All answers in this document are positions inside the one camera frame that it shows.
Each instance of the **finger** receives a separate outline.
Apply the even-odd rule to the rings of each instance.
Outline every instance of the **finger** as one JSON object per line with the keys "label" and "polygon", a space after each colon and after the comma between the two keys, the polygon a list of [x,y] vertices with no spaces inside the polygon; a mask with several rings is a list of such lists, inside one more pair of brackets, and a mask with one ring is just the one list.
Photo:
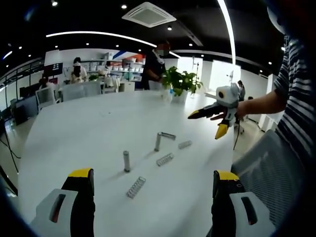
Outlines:
{"label": "finger", "polygon": [[220,114],[218,116],[212,117],[211,120],[223,119],[224,116],[225,116],[224,114]]}

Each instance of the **person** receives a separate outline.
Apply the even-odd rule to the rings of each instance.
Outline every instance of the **person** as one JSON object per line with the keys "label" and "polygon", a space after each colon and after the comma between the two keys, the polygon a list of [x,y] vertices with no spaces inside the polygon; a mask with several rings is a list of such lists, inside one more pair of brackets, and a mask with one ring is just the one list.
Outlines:
{"label": "person", "polygon": [[244,101],[246,94],[245,86],[243,85],[241,80],[239,80],[237,83],[239,86],[239,101]]}
{"label": "person", "polygon": [[81,75],[81,65],[80,63],[76,62],[74,63],[74,70],[71,72],[70,83],[75,84],[81,82],[84,82]]}
{"label": "person", "polygon": [[47,78],[43,77],[43,78],[39,79],[39,88],[40,89],[44,89],[46,87],[50,87],[54,91],[56,89],[55,84],[49,82]]}
{"label": "person", "polygon": [[76,57],[74,59],[74,66],[75,66],[76,63],[79,63],[81,79],[85,81],[87,79],[87,72],[86,72],[85,68],[81,65],[81,58]]}
{"label": "person", "polygon": [[166,56],[169,52],[170,44],[168,41],[163,40],[158,42],[157,48],[147,54],[141,81],[144,90],[149,90],[149,81],[161,83],[162,74],[166,71],[162,57]]}
{"label": "person", "polygon": [[[301,160],[305,167],[313,161],[313,126],[315,100],[312,78],[305,60],[304,45],[296,38],[284,37],[285,52],[282,66],[274,82],[275,90],[267,95],[241,101],[237,108],[239,118],[253,114],[274,114],[284,111],[276,133]],[[211,120],[223,118],[223,114]]]}
{"label": "person", "polygon": [[[54,83],[49,82],[47,78],[43,77],[43,78],[39,79],[39,84],[40,84],[39,89],[44,89],[44,88],[49,87],[54,92],[55,99],[58,98],[58,90],[57,90],[56,85]],[[42,94],[43,93],[44,93],[43,99],[48,100],[50,98],[48,91],[47,92],[43,91]]]}

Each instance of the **ceiling air vent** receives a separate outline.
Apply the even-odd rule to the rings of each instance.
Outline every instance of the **ceiling air vent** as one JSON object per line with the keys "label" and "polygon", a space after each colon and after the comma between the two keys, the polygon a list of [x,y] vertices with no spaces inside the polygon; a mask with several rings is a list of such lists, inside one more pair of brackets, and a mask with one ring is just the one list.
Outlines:
{"label": "ceiling air vent", "polygon": [[122,19],[132,21],[149,28],[177,20],[165,10],[162,10],[150,2],[144,2],[130,10],[127,14],[122,16]]}

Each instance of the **cable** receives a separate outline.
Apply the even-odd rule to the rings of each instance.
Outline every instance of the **cable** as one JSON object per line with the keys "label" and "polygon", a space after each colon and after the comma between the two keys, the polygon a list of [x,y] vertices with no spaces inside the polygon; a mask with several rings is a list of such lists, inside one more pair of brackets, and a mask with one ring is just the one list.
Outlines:
{"label": "cable", "polygon": [[236,141],[235,141],[233,150],[235,150],[235,147],[236,147],[236,143],[237,143],[237,140],[238,140],[238,137],[239,137],[239,130],[240,130],[240,120],[238,120],[238,133],[237,133],[237,137],[236,137]]}
{"label": "cable", "polygon": [[4,179],[4,181],[8,184],[8,186],[11,188],[13,193],[18,196],[18,189],[14,186],[14,184],[11,182],[5,171],[2,169],[2,166],[0,165],[0,175]]}
{"label": "cable", "polygon": [[8,189],[12,194],[16,195],[16,194],[14,193],[14,191],[12,191],[10,188],[5,187],[5,189]]}
{"label": "cable", "polygon": [[[9,148],[9,146],[8,146],[3,140],[0,140],[0,142],[2,142],[6,147]],[[18,157],[13,151],[11,151],[11,152],[14,154],[14,156],[15,156],[17,159],[20,159],[20,157]]]}
{"label": "cable", "polygon": [[5,137],[6,137],[6,141],[8,142],[8,147],[9,147],[10,154],[11,154],[11,157],[12,157],[12,160],[13,160],[13,163],[14,163],[14,167],[16,169],[16,172],[19,173],[18,167],[16,166],[16,163],[15,163],[15,160],[14,160],[14,157],[13,157],[13,154],[12,154],[13,151],[11,149],[11,146],[10,146],[10,143],[9,143],[9,138],[8,138],[8,135],[7,135],[6,131],[4,132],[4,134],[5,134]]}

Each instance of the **metal pin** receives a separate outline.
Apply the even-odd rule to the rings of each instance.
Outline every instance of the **metal pin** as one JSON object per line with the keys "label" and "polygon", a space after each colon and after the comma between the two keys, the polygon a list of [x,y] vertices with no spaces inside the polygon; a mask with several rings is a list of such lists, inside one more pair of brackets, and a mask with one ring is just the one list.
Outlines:
{"label": "metal pin", "polygon": [[172,140],[176,140],[176,135],[173,135],[173,134],[170,134],[170,133],[166,133],[166,132],[161,132],[161,135],[163,137],[167,137],[167,138],[170,138]]}
{"label": "metal pin", "polygon": [[130,172],[130,166],[129,166],[129,152],[124,151],[123,152],[123,157],[124,157],[124,171],[126,173]]}
{"label": "metal pin", "polygon": [[159,151],[160,141],[161,141],[161,132],[157,133],[155,152]]}

